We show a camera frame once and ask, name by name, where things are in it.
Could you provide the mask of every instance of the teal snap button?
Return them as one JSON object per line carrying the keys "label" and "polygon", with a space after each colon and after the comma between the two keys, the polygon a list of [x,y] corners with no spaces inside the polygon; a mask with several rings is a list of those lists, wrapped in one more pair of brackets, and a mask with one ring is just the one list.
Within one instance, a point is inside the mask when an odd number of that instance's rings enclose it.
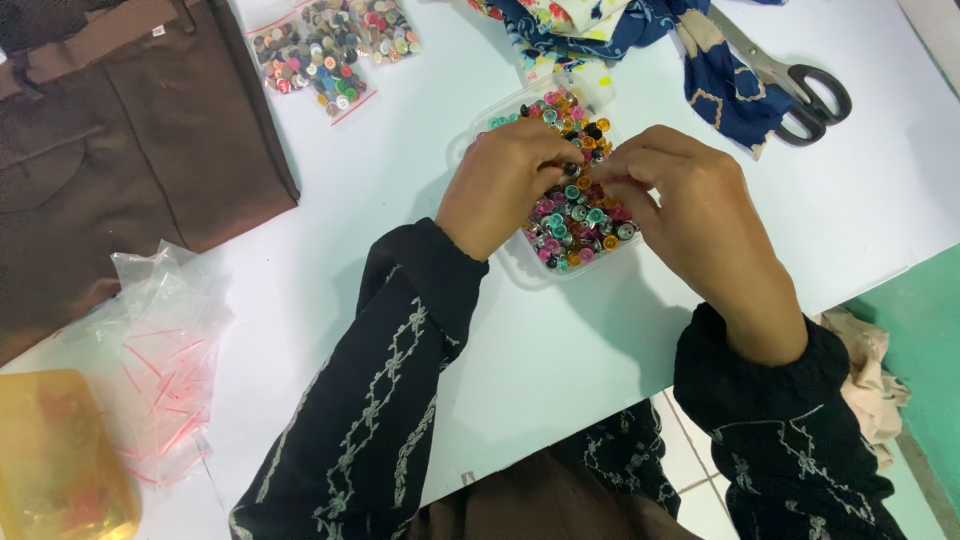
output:
{"label": "teal snap button", "polygon": [[590,211],[587,212],[587,221],[594,225],[603,221],[603,217],[604,213],[601,209],[590,209]]}

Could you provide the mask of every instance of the person's right hand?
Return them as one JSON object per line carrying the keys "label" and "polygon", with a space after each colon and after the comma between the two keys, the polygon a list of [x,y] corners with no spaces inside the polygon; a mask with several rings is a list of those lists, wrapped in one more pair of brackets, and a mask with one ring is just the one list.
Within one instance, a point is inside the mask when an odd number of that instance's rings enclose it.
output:
{"label": "person's right hand", "polygon": [[730,155],[654,126],[616,148],[592,177],[624,202],[650,249],[724,317],[735,350],[773,365],[803,353],[793,281]]}

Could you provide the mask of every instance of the blue patterned fabric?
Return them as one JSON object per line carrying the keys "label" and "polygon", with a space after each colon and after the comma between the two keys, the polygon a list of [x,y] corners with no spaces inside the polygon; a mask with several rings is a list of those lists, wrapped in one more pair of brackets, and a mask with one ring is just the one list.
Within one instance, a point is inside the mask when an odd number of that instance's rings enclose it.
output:
{"label": "blue patterned fabric", "polygon": [[[786,0],[754,0],[785,4]],[[504,24],[540,51],[570,51],[612,61],[621,60],[632,46],[645,47],[666,36],[690,9],[707,12],[709,0],[634,0],[627,5],[609,41],[542,34],[537,19],[517,0],[486,0],[499,8]],[[762,85],[744,68],[727,42],[686,58],[684,91],[694,110],[723,135],[759,155],[767,134],[782,122],[793,98],[776,85]]]}

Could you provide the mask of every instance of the embroidered sleeve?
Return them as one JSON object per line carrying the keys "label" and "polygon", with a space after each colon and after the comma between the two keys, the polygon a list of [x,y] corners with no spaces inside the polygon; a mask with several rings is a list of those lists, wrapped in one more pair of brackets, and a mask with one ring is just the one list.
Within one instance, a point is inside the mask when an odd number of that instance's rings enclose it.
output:
{"label": "embroidered sleeve", "polygon": [[737,355],[706,304],[677,345],[674,396],[713,440],[733,524],[741,538],[904,538],[881,503],[893,484],[840,395],[847,350],[806,326],[806,351],[782,367]]}
{"label": "embroidered sleeve", "polygon": [[234,538],[404,533],[420,505],[437,380],[467,343],[487,270],[430,220],[372,246],[356,319],[230,512]]}

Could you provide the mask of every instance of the green wall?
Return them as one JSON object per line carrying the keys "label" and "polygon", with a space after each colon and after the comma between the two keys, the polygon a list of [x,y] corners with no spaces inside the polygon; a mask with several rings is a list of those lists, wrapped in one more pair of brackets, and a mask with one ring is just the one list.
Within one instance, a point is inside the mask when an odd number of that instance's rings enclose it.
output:
{"label": "green wall", "polygon": [[960,246],[846,307],[890,332],[884,367],[913,392],[900,412],[960,513]]}

